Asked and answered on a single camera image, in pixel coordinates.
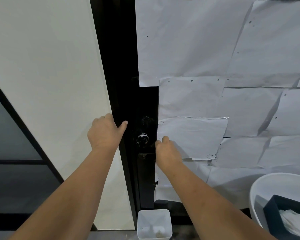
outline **forearm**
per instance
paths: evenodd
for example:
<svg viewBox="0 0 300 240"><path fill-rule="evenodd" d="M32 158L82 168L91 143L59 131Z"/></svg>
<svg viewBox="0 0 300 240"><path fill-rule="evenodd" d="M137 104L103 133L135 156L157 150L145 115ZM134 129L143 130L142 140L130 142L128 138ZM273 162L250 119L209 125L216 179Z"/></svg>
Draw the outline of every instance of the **forearm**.
<svg viewBox="0 0 300 240"><path fill-rule="evenodd" d="M201 240L275 239L203 182L182 162L164 170Z"/></svg>
<svg viewBox="0 0 300 240"><path fill-rule="evenodd" d="M86 239L116 150L93 149L10 240Z"/></svg>

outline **plastic container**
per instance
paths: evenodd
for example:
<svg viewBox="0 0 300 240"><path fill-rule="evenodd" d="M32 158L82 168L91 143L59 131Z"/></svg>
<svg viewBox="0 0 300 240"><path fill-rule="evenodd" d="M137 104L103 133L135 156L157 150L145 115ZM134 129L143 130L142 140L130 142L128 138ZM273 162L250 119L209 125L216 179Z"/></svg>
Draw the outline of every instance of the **plastic container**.
<svg viewBox="0 0 300 240"><path fill-rule="evenodd" d="M140 210L138 213L137 234L141 240L169 240L172 237L170 212L162 210Z"/></svg>
<svg viewBox="0 0 300 240"><path fill-rule="evenodd" d="M278 240L300 240L300 236L290 233L285 228L279 210L293 210L295 213L300 214L300 202L274 195L263 208L269 232L272 236Z"/></svg>
<svg viewBox="0 0 300 240"><path fill-rule="evenodd" d="M300 175L292 173L270 173L258 178L251 186L249 208L251 218L269 231L263 208L273 195L300 202Z"/></svg>

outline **clear plastic container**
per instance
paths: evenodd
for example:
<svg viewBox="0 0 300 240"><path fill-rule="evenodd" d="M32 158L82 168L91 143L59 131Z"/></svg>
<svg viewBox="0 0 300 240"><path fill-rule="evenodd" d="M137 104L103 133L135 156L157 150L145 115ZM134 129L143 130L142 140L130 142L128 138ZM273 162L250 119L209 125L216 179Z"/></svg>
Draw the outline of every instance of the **clear plastic container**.
<svg viewBox="0 0 300 240"><path fill-rule="evenodd" d="M140 210L137 234L140 240L169 240L172 237L170 212L162 210Z"/></svg>

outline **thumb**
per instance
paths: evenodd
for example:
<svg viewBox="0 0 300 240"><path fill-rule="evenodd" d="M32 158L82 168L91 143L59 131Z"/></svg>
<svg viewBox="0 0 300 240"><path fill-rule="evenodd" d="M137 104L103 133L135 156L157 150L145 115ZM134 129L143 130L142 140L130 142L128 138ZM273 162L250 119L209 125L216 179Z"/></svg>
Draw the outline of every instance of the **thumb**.
<svg viewBox="0 0 300 240"><path fill-rule="evenodd" d="M128 121L123 121L122 124L119 126L119 131L123 135L124 131L126 130L128 125Z"/></svg>

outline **finger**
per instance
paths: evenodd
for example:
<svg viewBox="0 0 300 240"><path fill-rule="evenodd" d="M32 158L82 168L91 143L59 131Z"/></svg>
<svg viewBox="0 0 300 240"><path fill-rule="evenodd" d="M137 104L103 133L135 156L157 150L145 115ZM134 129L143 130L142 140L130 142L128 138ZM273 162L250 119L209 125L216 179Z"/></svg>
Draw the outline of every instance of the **finger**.
<svg viewBox="0 0 300 240"><path fill-rule="evenodd" d="M113 116L112 116L112 114L110 114L110 113L106 114L106 115L105 115L105 118L106 118L106 119L110 119L110 120L113 121Z"/></svg>
<svg viewBox="0 0 300 240"><path fill-rule="evenodd" d="M94 125L98 120L99 120L99 119L94 119L94 120L92 121L92 125Z"/></svg>
<svg viewBox="0 0 300 240"><path fill-rule="evenodd" d="M164 136L164 137L162 138L162 142L169 142L169 137Z"/></svg>
<svg viewBox="0 0 300 240"><path fill-rule="evenodd" d="M157 147L159 144L161 144L161 141L160 141L160 140L157 140L157 141L155 142L155 146Z"/></svg>
<svg viewBox="0 0 300 240"><path fill-rule="evenodd" d="M124 131L127 129L128 121L123 121L122 124L119 126L119 131L123 135Z"/></svg>

